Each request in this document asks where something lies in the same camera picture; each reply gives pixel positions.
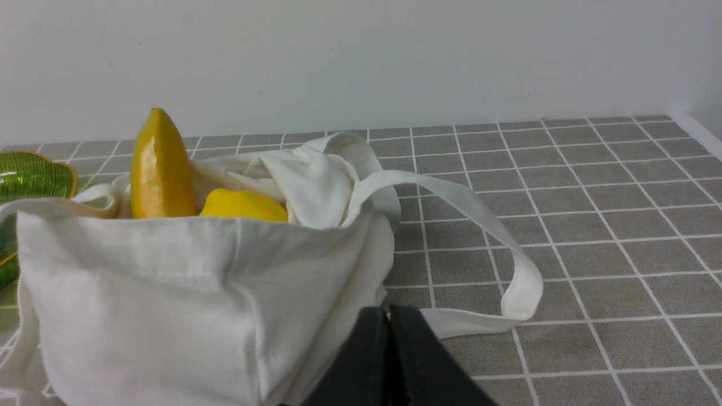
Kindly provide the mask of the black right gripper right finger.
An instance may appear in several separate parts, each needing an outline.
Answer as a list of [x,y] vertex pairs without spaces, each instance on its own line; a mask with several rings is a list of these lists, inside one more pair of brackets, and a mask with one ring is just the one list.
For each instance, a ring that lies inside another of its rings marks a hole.
[[495,405],[444,349],[421,311],[390,307],[390,405]]

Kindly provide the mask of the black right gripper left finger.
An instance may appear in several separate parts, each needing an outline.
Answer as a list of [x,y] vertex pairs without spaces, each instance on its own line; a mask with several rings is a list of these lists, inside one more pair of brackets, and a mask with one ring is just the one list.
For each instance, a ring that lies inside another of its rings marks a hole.
[[387,405],[389,322],[379,307],[361,309],[348,339],[304,405]]

